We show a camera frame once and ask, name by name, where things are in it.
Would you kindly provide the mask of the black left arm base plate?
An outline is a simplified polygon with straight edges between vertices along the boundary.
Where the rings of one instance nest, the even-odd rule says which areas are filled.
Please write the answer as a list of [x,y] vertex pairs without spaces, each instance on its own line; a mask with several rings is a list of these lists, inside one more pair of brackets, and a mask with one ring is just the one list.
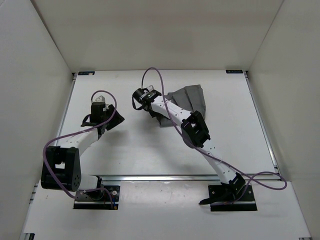
[[109,197],[105,190],[93,192],[77,191],[73,202],[75,210],[118,210],[121,184],[120,182],[101,182],[101,186],[107,189],[111,195]]

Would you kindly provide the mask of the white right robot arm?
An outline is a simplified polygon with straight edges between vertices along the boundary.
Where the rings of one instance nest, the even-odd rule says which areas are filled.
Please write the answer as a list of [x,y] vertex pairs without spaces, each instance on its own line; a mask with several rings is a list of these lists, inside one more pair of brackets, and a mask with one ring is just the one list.
[[234,169],[219,159],[219,155],[211,140],[209,129],[199,111],[188,111],[166,99],[152,86],[138,88],[132,94],[132,102],[137,101],[140,107],[136,110],[145,110],[152,117],[162,115],[170,119],[175,127],[180,127],[184,143],[197,151],[208,161],[217,173],[223,193],[218,196],[201,200],[200,205],[213,203],[235,202],[242,198],[246,190],[246,181]]

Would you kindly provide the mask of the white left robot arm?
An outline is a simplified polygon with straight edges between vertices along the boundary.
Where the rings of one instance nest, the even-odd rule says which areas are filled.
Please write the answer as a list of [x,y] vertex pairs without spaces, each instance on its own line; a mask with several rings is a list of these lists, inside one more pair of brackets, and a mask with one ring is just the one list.
[[91,113],[82,120],[79,134],[66,138],[66,142],[45,149],[46,162],[41,173],[41,186],[44,189],[67,191],[87,191],[93,199],[104,195],[105,187],[96,175],[81,171],[81,155],[101,136],[124,121],[112,104],[103,101],[91,103]]

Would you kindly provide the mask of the grey pleated skirt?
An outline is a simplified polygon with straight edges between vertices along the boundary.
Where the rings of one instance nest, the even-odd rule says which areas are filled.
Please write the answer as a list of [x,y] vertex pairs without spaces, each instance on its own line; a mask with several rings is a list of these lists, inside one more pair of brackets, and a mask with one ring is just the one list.
[[190,113],[200,113],[206,119],[206,102],[203,88],[198,85],[187,85],[164,95],[168,110],[175,123],[178,119],[187,119]]

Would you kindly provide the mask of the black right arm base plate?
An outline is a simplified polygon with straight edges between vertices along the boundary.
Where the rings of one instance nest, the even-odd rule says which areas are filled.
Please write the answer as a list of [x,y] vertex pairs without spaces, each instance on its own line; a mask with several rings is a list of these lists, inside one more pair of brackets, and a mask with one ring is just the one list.
[[234,198],[222,185],[209,185],[209,197],[199,205],[210,205],[211,212],[255,212],[258,210],[251,185]]

